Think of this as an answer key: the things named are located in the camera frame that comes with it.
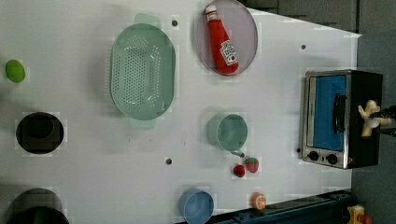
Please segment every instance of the toaster oven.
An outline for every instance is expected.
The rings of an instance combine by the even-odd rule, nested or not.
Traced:
[[[378,164],[379,134],[361,137],[358,106],[382,100],[382,76],[343,70],[307,72],[304,161],[348,169]]]

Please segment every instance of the small bowl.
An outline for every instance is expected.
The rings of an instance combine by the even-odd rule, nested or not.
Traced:
[[[55,116],[37,112],[21,120],[16,137],[27,152],[46,154],[55,150],[64,140],[64,126]]]
[[[187,189],[178,202],[178,211],[189,224],[206,223],[213,213],[213,199],[203,190]]]

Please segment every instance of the floor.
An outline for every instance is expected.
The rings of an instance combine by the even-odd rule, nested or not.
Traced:
[[[396,1],[361,0],[358,67],[384,75],[383,106],[396,105]],[[365,203],[373,222],[394,223],[396,138],[383,135],[379,164],[352,173],[352,193]]]
[[[247,7],[363,35],[358,67],[384,76],[383,107],[396,105],[396,1],[240,0]],[[353,170],[352,193],[376,224],[394,223],[396,138],[383,135],[379,164]]]

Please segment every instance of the red fruit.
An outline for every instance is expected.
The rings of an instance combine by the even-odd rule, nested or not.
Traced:
[[[255,158],[251,157],[245,160],[245,165],[247,166],[248,171],[253,174],[259,170],[259,161]]]
[[[233,173],[238,176],[242,177],[245,175],[245,168],[243,165],[237,165],[233,168]]]

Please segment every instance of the cup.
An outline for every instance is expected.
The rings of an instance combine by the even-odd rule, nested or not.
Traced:
[[[247,141],[248,126],[239,115],[219,113],[207,124],[207,138],[211,145],[244,158],[245,154],[241,151],[241,147]]]

